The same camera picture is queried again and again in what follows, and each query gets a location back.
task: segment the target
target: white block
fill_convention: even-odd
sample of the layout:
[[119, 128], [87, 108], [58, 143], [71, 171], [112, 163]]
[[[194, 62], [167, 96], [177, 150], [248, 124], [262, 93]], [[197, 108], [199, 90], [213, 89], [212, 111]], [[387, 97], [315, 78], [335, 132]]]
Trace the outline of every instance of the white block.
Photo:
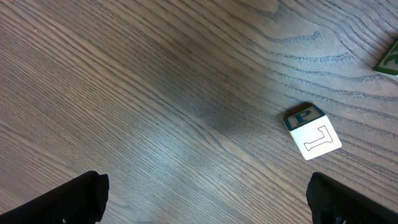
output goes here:
[[284, 121], [306, 160], [341, 147], [341, 142], [328, 117], [315, 105], [285, 118]]

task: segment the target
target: wooden alphabet block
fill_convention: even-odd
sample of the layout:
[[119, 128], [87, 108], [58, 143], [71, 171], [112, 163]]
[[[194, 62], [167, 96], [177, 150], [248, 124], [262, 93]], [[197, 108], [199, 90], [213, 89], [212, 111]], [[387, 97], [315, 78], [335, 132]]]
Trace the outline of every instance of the wooden alphabet block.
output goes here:
[[374, 71], [394, 80], [398, 80], [398, 39], [387, 49], [377, 63]]
[[306, 160], [341, 147], [328, 117], [315, 105], [285, 118], [284, 121]]

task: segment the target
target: green block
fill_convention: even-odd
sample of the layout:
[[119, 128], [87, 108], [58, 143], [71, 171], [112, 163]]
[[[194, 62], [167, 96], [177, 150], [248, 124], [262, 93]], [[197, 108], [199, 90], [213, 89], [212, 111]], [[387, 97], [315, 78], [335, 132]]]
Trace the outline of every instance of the green block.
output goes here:
[[374, 71], [394, 80], [398, 80], [398, 38], [385, 52], [374, 68]]

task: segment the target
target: black object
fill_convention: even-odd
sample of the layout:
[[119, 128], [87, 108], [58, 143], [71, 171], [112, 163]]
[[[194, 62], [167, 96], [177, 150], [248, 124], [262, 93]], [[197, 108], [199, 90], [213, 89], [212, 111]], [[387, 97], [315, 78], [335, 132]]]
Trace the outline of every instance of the black object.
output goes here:
[[316, 172], [307, 189], [313, 224], [397, 224], [398, 214]]
[[108, 175], [89, 171], [0, 215], [1, 224], [94, 224], [108, 201]]

